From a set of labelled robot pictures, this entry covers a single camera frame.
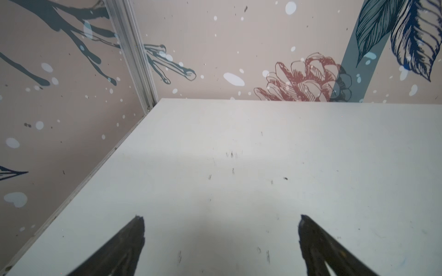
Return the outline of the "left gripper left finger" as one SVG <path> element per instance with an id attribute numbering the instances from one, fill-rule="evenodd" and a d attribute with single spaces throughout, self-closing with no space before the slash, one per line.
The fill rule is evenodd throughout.
<path id="1" fill-rule="evenodd" d="M 145 245 L 145 221 L 135 216 L 68 276 L 134 276 Z"/>

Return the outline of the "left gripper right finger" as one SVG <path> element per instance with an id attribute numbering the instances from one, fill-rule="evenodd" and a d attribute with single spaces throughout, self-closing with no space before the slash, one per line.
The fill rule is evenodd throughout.
<path id="1" fill-rule="evenodd" d="M 377 276 L 307 215 L 298 225 L 299 244 L 308 276 Z"/>

